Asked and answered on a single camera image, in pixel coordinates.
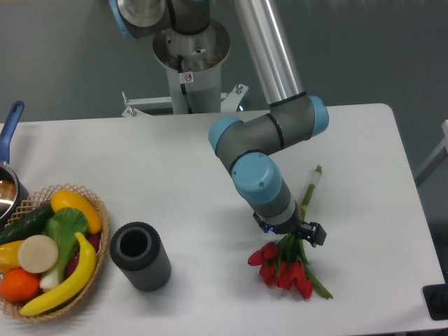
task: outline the wicker basket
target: wicker basket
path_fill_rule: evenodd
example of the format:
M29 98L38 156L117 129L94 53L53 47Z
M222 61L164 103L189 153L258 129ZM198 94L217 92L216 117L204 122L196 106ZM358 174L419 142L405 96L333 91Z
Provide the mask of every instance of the wicker basket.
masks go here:
M99 245L99 250L97 253L97 266L95 268L94 274L84 289L77 294L77 296L72 299L70 302L63 306L59 306L53 310L47 311L46 313L40 314L38 316L28 317L20 315L19 311L23 307L21 304L13 304L11 302L6 301L0 295L0 310L3 311L4 314L12 316L14 319L25 321L25 322L42 322L48 321L50 319L59 317L65 313L67 313L70 309L73 309L76 305L78 305L83 298L87 295L93 283L98 277L98 273L101 269L102 263L104 261L104 256L107 250L107 244L109 240L109 220L106 212L106 208L104 207L104 203L100 200L100 198L94 194L92 191L88 190L86 187L77 186L77 185L55 185L50 186L48 188L42 189L40 192L35 192L33 195L28 196L28 199L22 201L22 204L16 209L15 213L8 220L8 225L14 225L14 222L23 217L25 214L30 212L31 210L45 204L49 203L51 197L59 190L72 190L82 196L84 196L93 207L98 211L98 214L101 218L102 229L101 229L101 242ZM3 279L3 274L0 273L0 283Z

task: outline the metal bracket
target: metal bracket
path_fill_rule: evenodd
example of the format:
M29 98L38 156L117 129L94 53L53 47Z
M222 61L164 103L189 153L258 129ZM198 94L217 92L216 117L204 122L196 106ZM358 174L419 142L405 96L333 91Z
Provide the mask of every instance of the metal bracket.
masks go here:
M241 101L248 91L248 86L237 84L230 93L221 93L221 113L244 111L244 106L241 105ZM125 110L121 115L123 117L147 115L147 113L141 112L141 110L163 110L172 109L173 107L171 97L128 100L124 92L121 92L121 94L123 96L123 102L125 104Z

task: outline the metal pot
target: metal pot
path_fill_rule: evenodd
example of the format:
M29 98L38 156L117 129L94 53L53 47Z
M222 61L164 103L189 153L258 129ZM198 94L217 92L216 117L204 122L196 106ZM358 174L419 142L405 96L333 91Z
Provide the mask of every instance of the metal pot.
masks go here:
M22 200L28 197L27 189L8 166L11 139L24 108L23 101L13 104L0 133L0 232Z

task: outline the toy vegetable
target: toy vegetable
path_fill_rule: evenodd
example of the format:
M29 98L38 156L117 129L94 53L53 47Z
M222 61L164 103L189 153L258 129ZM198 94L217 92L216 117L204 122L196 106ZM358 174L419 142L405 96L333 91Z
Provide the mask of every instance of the toy vegetable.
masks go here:
M59 210L46 224L43 234L56 242L59 255L53 267L41 278L41 288L49 290L64 280L65 267L78 250L75 232L88 233L87 220L83 213L72 208Z
M18 240L0 245L0 272L5 274L20 267L17 253L22 242L23 240Z
M41 234L46 221L54 214L51 204L45 204L30 211L25 217L5 227L5 230L0 233L0 245Z
M22 268L8 272L0 283L0 294L9 302L24 302L36 297L39 277Z
M101 218L97 210L83 196L70 190L60 190L51 197L51 207L54 212L63 208L74 208L81 211L87 218L89 233L94 235L101 231Z
M21 310L23 316L35 316L55 308L78 294L92 278L97 263L97 253L93 246L77 232L75 236L80 244L79 264L75 272L58 287L36 297Z

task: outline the blue joint cap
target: blue joint cap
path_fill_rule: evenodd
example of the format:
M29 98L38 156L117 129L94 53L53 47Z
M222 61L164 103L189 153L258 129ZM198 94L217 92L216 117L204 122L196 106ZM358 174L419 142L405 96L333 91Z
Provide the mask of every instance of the blue joint cap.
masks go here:
M239 119L238 117L224 117L220 120L216 121L209 130L209 141L211 144L211 147L213 147L213 150L216 154L216 147L218 146L219 139L221 138L221 135L225 132L225 130L231 126L231 124L234 123L242 123L243 120Z
M328 109L323 104L322 99L317 96L309 96L309 98L314 105L314 129L310 136L310 138L312 138L327 129L328 123L330 122L330 116L328 115Z
M249 204L272 202L283 184L280 168L260 152L242 156L233 166L231 176L238 193Z
M128 41L135 41L136 38L133 37L133 35L129 32L129 30L126 27L126 24L123 22L123 19L121 18L120 11L118 10L117 0L109 0L109 5L112 8L113 16L115 17L115 21L117 22L117 25L120 28L121 34Z

